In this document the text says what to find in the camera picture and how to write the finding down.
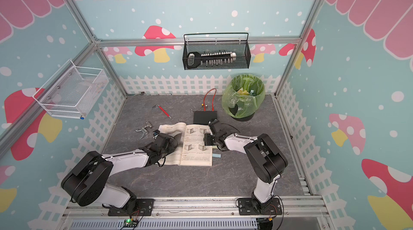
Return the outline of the sketch drawing book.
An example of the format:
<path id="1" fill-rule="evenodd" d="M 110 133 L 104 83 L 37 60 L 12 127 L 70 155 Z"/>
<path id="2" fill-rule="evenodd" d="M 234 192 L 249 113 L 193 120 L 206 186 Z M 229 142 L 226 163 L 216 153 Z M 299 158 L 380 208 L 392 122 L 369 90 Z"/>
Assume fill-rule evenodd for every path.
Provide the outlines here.
<path id="1" fill-rule="evenodd" d="M 213 165 L 213 148 L 205 146 L 204 134 L 210 133 L 205 125 L 187 125 L 179 122 L 174 125 L 159 126 L 161 133 L 174 136 L 175 132 L 183 133 L 183 148 L 166 156 L 165 165 L 202 166 Z"/>

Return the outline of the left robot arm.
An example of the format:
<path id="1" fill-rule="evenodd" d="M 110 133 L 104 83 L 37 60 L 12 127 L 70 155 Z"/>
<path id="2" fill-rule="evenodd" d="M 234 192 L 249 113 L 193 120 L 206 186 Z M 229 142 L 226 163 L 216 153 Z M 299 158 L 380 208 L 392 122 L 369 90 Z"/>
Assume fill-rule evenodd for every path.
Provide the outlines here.
<path id="1" fill-rule="evenodd" d="M 98 202 L 124 213 L 140 209 L 136 195 L 124 187 L 107 183 L 110 176 L 136 168 L 162 166 L 160 160 L 175 152 L 179 141 L 168 134 L 159 133 L 153 142 L 133 151 L 118 154 L 88 152 L 63 178 L 61 187 L 70 195 L 71 202 L 88 206 Z"/>

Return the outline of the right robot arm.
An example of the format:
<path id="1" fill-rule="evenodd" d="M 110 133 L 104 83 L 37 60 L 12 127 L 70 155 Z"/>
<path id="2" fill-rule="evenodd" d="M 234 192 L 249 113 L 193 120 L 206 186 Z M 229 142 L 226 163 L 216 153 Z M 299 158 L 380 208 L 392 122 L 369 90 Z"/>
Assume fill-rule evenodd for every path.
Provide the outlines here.
<path id="1" fill-rule="evenodd" d="M 288 167 L 288 160 L 267 134 L 243 136 L 228 132 L 217 119 L 208 123 L 209 134 L 204 135 L 207 146 L 221 151 L 237 151 L 246 154 L 258 180 L 252 199 L 259 205 L 267 205 L 274 197 L 274 188 Z"/>

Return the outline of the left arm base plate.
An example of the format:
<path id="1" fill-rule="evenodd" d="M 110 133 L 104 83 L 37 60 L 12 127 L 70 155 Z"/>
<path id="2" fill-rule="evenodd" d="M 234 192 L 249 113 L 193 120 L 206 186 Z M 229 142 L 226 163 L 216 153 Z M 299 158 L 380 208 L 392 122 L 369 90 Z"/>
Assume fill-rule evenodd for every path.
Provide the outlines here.
<path id="1" fill-rule="evenodd" d="M 154 199 L 131 199 L 121 208 L 110 206 L 108 216 L 150 216 L 152 214 L 154 202 Z"/>

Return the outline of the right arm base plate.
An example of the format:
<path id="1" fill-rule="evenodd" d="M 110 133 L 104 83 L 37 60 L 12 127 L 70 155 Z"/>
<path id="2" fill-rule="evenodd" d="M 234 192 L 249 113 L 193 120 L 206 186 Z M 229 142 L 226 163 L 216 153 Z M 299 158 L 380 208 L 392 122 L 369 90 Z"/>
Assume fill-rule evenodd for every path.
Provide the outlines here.
<path id="1" fill-rule="evenodd" d="M 269 215 L 274 217 L 283 213 L 281 202 L 278 198 L 271 198 L 263 204 L 255 198 L 239 198 L 236 200 L 236 206 L 241 216 Z"/>

